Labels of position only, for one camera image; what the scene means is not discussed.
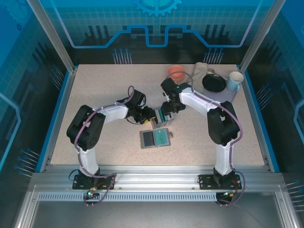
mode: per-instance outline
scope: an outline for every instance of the light blue mug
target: light blue mug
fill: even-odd
[[[241,83],[243,80],[244,76],[240,72],[233,71],[229,74],[226,88],[230,91],[236,92],[241,88]]]

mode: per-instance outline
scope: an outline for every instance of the gear graphic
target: gear graphic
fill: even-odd
[[[28,15],[26,0],[0,0],[0,6],[6,6],[7,11],[17,23],[20,23]]]
[[[148,13],[149,16],[155,15],[158,17],[160,14],[165,16],[166,13],[171,13],[172,9],[177,9],[177,4],[181,0],[133,0],[137,5],[138,10],[143,13]]]

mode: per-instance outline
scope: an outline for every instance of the mug handle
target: mug handle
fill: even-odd
[[[236,89],[236,92],[241,88],[241,85],[240,84],[237,84],[237,89]]]

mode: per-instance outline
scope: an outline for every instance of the small container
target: small container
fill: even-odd
[[[181,66],[181,65],[172,65],[168,68],[168,75],[173,73],[173,72],[176,72],[176,71],[183,71],[185,72],[186,69]],[[185,73],[175,73],[175,74],[172,74],[170,75],[170,78],[172,78],[172,80],[176,83],[176,84],[181,84],[184,79],[185,79]]]

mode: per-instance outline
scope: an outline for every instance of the speckled table surface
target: speckled table surface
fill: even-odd
[[[99,107],[127,97],[133,85],[147,96],[152,108],[166,101],[161,82],[170,65],[79,65],[54,149],[52,164],[78,164],[76,150],[66,131],[81,105]],[[195,65],[184,65],[192,73]],[[228,75],[236,65],[209,65]],[[249,113],[243,88],[237,93],[233,106],[244,129],[243,139],[235,145],[233,163],[264,165],[256,132]],[[174,115],[169,126],[173,133],[171,146],[141,149],[139,131],[151,129],[151,124],[133,125],[125,119],[104,125],[95,147],[100,165],[214,165],[215,144],[208,135],[207,119],[187,107]]]

